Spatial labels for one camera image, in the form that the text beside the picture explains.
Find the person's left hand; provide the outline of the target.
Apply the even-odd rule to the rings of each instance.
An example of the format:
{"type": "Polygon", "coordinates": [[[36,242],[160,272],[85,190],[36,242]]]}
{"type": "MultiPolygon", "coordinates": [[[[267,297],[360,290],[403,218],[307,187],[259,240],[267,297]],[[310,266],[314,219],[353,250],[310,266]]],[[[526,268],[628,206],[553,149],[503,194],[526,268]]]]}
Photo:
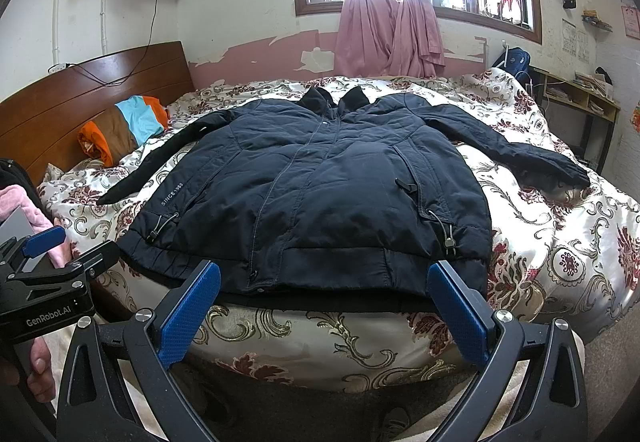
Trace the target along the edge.
{"type": "Polygon", "coordinates": [[[55,398],[55,380],[51,367],[51,352],[46,340],[38,337],[32,343],[29,353],[32,371],[27,378],[29,390],[39,403],[47,403],[55,398]]]}

